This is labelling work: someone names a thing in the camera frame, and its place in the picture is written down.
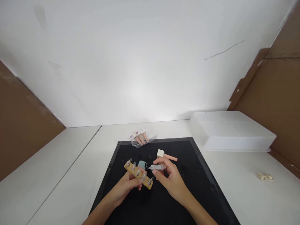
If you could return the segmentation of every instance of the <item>white wall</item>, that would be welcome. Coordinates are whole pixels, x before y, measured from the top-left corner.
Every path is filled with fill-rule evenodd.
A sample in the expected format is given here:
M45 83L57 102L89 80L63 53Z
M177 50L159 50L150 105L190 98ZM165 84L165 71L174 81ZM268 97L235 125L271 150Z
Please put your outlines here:
M294 2L2 0L0 59L66 127L187 119L229 106Z

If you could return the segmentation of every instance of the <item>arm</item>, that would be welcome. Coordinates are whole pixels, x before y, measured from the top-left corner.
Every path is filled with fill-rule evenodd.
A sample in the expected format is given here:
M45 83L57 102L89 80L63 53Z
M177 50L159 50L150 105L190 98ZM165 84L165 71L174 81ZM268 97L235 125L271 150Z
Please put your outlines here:
M135 187L141 190L142 181L134 178L134 176L127 171L111 191L101 200L84 221L83 225L103 225L114 209L123 202L130 190Z
M164 165L169 177L166 178L163 171L159 172L158 170L153 170L154 176L167 189L170 195L189 211L198 225L217 225L185 186L175 164L165 157L157 158L153 163Z

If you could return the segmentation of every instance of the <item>left hand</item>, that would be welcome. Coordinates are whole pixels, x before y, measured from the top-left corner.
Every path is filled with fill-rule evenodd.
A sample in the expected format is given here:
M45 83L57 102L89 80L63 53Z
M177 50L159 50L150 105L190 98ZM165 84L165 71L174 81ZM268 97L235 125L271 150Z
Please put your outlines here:
M108 200L117 207L123 202L130 190L136 187L138 187L139 191L141 190L142 180L134 178L134 176L127 171L105 198L108 198Z

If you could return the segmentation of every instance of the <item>hand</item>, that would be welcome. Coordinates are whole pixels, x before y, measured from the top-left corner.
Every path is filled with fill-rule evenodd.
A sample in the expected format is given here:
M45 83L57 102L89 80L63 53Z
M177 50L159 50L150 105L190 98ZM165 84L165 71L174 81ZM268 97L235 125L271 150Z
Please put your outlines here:
M136 187L138 187L139 191L141 190L142 180L134 178L134 176L127 171L125 175L119 180L119 182L105 196L105 198L112 202L114 204L114 207L117 207L123 202L130 190Z
M169 159L166 157L160 157L153 161L154 164L163 164L164 169L169 174L166 178L163 171L153 170L152 173L156 179L167 189L169 194L178 201L181 205L185 206L185 201L190 199L191 193L185 186L181 175L176 167Z

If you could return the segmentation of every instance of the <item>black mat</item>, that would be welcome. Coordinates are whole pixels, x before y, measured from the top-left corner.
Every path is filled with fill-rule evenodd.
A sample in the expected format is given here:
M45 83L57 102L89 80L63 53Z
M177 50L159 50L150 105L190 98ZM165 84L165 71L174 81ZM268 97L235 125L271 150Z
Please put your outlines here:
M157 139L141 148L133 147L130 141L118 142L90 213L125 174L124 164L128 159L132 158L132 163L143 160L152 164L158 149L178 158L174 163L186 186L219 225L240 224L192 137ZM156 180L151 190L144 186L141 191L131 190L105 224L122 223L196 224L189 212Z

